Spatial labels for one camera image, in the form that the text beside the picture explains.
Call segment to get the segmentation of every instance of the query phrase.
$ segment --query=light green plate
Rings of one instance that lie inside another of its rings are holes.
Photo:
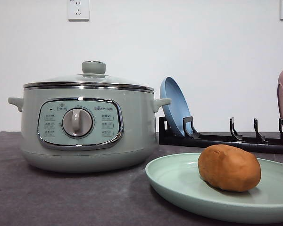
[[[243,193],[216,189],[199,175],[200,153],[173,154],[152,160],[146,173],[166,200],[192,213],[238,223],[283,222],[283,164],[258,159],[261,181]]]

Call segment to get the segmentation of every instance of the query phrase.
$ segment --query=lid knob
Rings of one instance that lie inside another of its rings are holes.
[[[96,60],[85,61],[82,63],[82,71],[87,74],[105,74],[106,64]]]

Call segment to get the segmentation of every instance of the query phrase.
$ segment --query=lid rim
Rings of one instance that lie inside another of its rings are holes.
[[[117,88],[132,88],[132,89],[144,89],[154,91],[152,87],[124,84],[124,83],[113,83],[113,82],[81,82],[81,81],[50,81],[50,82],[33,82],[27,83],[23,88],[37,88],[43,86],[97,86],[97,87],[117,87]]]

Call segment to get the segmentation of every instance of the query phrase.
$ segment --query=blue plate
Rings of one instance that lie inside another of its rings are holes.
[[[171,130],[180,137],[184,137],[183,118],[191,116],[187,102],[179,86],[171,77],[166,77],[160,86],[160,98],[171,98],[170,105],[162,106],[166,120]],[[192,134],[191,124],[187,123],[187,131]]]

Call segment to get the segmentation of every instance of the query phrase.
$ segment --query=cooker handle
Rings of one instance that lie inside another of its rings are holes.
[[[8,102],[9,102],[11,105],[17,106],[19,112],[22,112],[22,107],[23,107],[23,102],[24,102],[24,99],[23,99],[23,98],[9,97],[9,98],[8,98]]]
[[[162,99],[153,100],[153,112],[156,113],[158,112],[161,106],[169,105],[169,104],[171,104],[170,98],[162,98]]]

